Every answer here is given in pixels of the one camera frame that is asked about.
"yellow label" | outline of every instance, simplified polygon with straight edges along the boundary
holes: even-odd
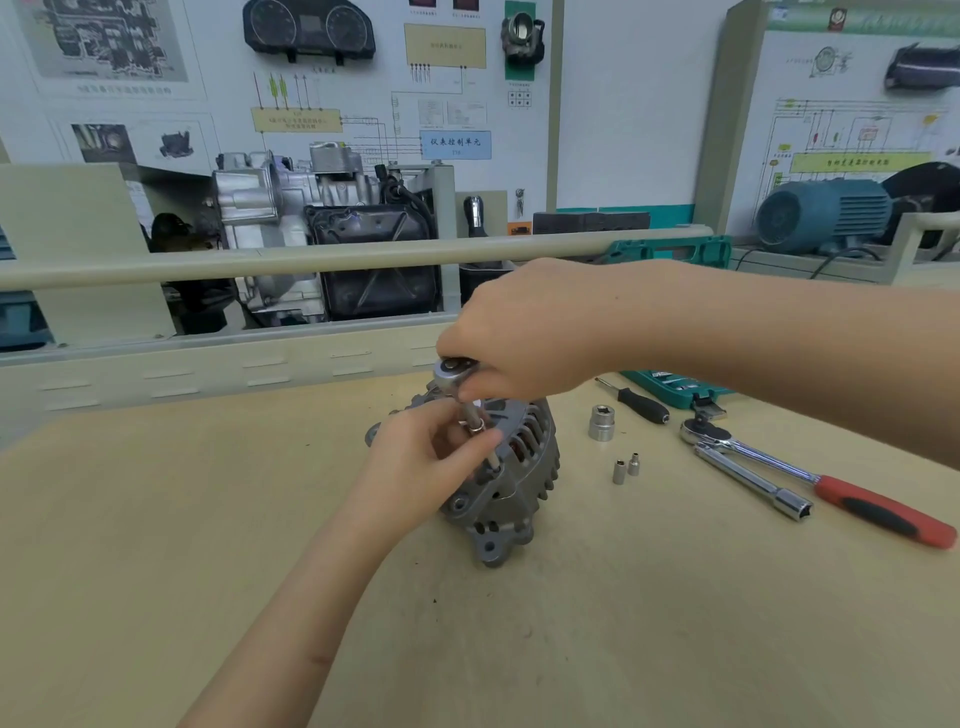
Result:
[[[261,109],[254,107],[253,128],[258,132],[340,133],[338,109]]]
[[[929,152],[811,152],[793,156],[792,174],[899,172],[930,161]]]
[[[487,67],[487,30],[453,25],[404,23],[407,63],[426,65]]]

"alternator housing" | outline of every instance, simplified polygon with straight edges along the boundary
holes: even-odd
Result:
[[[416,395],[407,409],[442,397],[431,381],[426,394]],[[484,409],[490,425],[504,434],[496,449],[500,469],[494,472],[486,462],[481,464],[444,503],[441,513],[464,529],[485,566],[499,567],[514,546],[533,540],[533,515],[553,490],[560,451],[546,400],[484,400]],[[378,423],[367,432],[367,445],[379,427]]]

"hand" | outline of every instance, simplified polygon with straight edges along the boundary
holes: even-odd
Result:
[[[498,429],[470,438],[450,398],[391,415],[377,430],[345,507],[395,545],[437,512],[496,448]]]
[[[644,335],[636,324],[620,325],[633,305],[628,299],[649,286],[655,269],[662,272],[657,263],[541,258],[479,286],[437,342],[440,356],[485,365],[461,387],[461,400],[535,400],[618,368],[625,342]]]

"blue label sign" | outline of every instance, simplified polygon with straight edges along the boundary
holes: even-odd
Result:
[[[490,132],[420,132],[424,159],[490,159]]]

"left hand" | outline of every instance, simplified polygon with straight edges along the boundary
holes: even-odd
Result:
[[[453,399],[434,400],[391,415],[377,431],[345,508],[390,546],[436,513],[503,439],[497,429],[468,437],[459,413]]]

